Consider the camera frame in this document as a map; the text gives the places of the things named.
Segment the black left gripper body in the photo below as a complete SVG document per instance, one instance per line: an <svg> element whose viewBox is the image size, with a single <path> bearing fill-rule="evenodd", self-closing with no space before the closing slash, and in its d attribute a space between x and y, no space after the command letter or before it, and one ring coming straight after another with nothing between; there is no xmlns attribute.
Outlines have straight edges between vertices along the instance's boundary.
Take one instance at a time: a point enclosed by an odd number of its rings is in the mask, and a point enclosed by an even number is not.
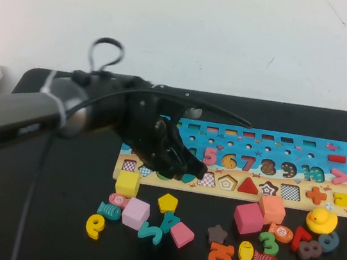
<svg viewBox="0 0 347 260"><path fill-rule="evenodd" d="M170 124L175 124L161 116L161 99L150 92L129 93L125 101L127 110L118 134L151 169L152 152L166 149Z"/></svg>

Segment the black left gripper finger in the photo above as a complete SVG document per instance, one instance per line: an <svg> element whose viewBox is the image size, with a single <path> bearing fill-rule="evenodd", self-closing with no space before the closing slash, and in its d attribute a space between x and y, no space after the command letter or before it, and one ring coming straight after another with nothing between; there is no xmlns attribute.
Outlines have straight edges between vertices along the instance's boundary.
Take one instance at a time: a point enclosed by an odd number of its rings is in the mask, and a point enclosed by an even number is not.
<svg viewBox="0 0 347 260"><path fill-rule="evenodd" d="M188 148L183 144L183 140L179 134L179 130L176 126L170 124L168 130L168 138L166 141L166 150L174 150L179 152L187 152L190 158L187 160L187 169L184 171L185 174L194 175L197 179L203 178L207 172L207 166L203 164L199 159L191 153Z"/></svg>
<svg viewBox="0 0 347 260"><path fill-rule="evenodd" d="M174 150L154 150L151 158L151 169L159 172L163 177L180 180L187 169L187 152Z"/></svg>

